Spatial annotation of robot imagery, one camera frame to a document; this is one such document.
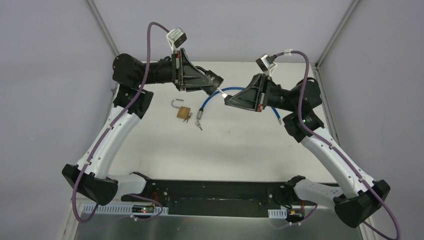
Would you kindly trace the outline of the small silver key bunch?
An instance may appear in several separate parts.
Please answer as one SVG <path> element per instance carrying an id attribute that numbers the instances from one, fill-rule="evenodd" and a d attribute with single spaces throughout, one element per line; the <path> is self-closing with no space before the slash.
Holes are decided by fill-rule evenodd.
<path id="1" fill-rule="evenodd" d="M 192 112 L 190 112 L 190 113 L 186 116 L 186 118 L 183 120 L 183 122 L 188 123 L 188 122 L 189 122 L 189 120 L 191 119 L 192 115 L 193 115 L 193 113 L 192 113 Z"/>

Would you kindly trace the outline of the brass padlock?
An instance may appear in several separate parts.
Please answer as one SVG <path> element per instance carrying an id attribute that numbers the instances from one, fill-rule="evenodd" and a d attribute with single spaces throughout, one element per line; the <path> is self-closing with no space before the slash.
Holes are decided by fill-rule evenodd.
<path id="1" fill-rule="evenodd" d="M 184 102 L 183 99 L 175 98 L 171 101 L 171 106 L 175 109 L 178 109 L 178 112 L 176 114 L 176 117 L 178 119 L 185 119 L 189 113 L 191 113 L 191 108 L 182 106 L 182 105 L 176 105 L 176 102 Z"/>

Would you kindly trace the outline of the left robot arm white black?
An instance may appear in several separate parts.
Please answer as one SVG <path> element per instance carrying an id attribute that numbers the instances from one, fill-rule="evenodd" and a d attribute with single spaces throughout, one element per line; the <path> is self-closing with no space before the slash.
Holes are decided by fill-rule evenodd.
<path id="1" fill-rule="evenodd" d="M 120 147 L 153 99 L 153 92 L 142 84 L 171 83 L 178 91 L 204 91 L 210 96 L 223 82 L 213 71 L 192 64 L 184 48 L 150 64 L 122 53 L 115 57 L 112 68 L 112 79 L 119 87 L 107 120 L 83 157 L 62 169 L 62 175 L 77 193 L 100 206 L 124 195 L 139 194 L 147 183 L 140 173 L 109 174 Z"/>

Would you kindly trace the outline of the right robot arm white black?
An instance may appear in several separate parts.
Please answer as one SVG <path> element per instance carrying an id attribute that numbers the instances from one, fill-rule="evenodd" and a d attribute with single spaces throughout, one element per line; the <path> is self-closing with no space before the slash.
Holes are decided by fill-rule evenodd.
<path id="1" fill-rule="evenodd" d="M 284 184 L 280 203 L 313 202 L 333 210 L 351 228 L 358 227 L 381 208 L 390 186 L 365 173 L 333 140 L 314 113 L 314 108 L 322 103 L 320 87 L 314 78 L 308 77 L 286 90 L 270 76 L 259 73 L 246 88 L 227 95 L 224 103 L 253 112 L 266 107 L 287 111 L 282 120 L 287 133 L 308 149 L 336 181 L 336 186 L 329 186 L 297 175 Z"/>

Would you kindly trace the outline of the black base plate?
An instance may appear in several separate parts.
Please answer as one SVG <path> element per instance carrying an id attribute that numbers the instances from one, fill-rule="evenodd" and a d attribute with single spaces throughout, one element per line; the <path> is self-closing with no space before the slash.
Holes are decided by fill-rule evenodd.
<path id="1" fill-rule="evenodd" d="M 265 218 L 269 210 L 313 202 L 289 196 L 284 182 L 147 181 L 139 196 L 158 200 L 169 215 Z"/>

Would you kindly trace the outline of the black headed key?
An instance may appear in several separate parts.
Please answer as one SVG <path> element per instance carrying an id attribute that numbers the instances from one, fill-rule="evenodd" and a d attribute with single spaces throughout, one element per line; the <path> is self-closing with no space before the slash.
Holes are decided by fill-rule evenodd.
<path id="1" fill-rule="evenodd" d="M 220 88 L 217 88 L 217 91 L 221 94 L 221 96 L 225 99 L 228 95 L 223 91 L 223 90 L 221 90 Z"/>

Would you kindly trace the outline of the cable lock silver keys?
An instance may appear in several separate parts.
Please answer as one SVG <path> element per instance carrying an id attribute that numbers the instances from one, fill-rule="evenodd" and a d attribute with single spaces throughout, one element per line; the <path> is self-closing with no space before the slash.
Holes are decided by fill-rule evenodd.
<path id="1" fill-rule="evenodd" d="M 201 126 L 201 123 L 200 123 L 200 121 L 199 120 L 197 120 L 196 122 L 195 122 L 195 125 L 201 130 L 201 131 L 203 131 L 203 128 L 202 128 L 202 126 Z"/>

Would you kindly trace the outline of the small black padlock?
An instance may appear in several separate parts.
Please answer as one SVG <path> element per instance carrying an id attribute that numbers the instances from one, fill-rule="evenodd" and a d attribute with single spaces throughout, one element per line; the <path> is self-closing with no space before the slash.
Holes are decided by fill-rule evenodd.
<path id="1" fill-rule="evenodd" d="M 206 78 L 212 82 L 211 86 L 205 86 L 201 88 L 208 96 L 211 96 L 222 85 L 224 79 L 221 76 L 215 74 L 213 71 L 206 70 L 201 66 L 196 66 L 196 68 L 203 72 Z"/>

